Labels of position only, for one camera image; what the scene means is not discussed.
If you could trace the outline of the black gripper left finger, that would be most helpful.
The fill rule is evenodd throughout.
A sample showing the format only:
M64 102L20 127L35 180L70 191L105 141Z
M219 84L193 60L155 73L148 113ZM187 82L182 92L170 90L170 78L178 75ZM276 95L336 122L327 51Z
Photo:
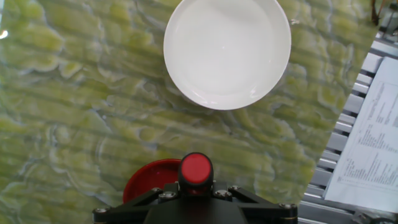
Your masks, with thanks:
M146 193L117 207L96 208L92 211L94 224L145 223L150 210L156 205L179 198L179 184L154 187Z

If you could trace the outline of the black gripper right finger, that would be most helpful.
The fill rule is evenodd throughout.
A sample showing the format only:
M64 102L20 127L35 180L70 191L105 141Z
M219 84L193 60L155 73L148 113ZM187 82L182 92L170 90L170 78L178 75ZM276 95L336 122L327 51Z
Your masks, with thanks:
M298 206L272 203L240 186L214 182L213 218L216 223L297 224Z

